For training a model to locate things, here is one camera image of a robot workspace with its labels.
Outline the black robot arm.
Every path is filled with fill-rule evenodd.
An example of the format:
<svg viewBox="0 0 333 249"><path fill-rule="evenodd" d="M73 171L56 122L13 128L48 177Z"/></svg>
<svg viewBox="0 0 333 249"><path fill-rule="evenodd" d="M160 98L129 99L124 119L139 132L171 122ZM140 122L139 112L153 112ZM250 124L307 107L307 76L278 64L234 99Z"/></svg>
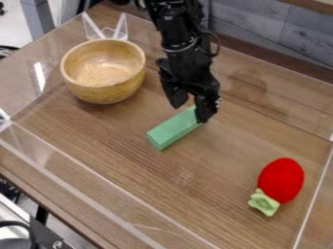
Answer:
<svg viewBox="0 0 333 249"><path fill-rule="evenodd" d="M164 58L156 59L165 98L178 109L194 96L196 122L208 121L218 110L219 82L211 73L211 38L202 24L199 0L143 0L152 23L161 35Z"/></svg>

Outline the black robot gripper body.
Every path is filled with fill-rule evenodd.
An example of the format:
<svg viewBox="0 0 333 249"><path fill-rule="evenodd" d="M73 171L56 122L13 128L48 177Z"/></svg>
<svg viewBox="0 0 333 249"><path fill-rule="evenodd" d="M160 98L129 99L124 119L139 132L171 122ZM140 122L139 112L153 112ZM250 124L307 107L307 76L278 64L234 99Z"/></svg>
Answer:
<svg viewBox="0 0 333 249"><path fill-rule="evenodd" d="M165 57L156 60L160 80L176 82L188 94L208 95L219 91L219 83L211 72L212 53L208 42L180 45L163 43Z"/></svg>

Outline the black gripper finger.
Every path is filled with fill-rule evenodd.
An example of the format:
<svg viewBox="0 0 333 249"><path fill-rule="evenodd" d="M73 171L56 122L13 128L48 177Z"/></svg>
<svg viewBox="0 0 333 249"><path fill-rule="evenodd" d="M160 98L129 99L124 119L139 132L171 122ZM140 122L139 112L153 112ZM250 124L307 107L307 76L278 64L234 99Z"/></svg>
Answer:
<svg viewBox="0 0 333 249"><path fill-rule="evenodd" d="M195 117L199 124L204 124L218 110L219 96L216 94L196 95L195 102Z"/></svg>
<svg viewBox="0 0 333 249"><path fill-rule="evenodd" d="M188 93L176 82L161 79L161 86L167 101L173 109L178 109L188 100Z"/></svg>

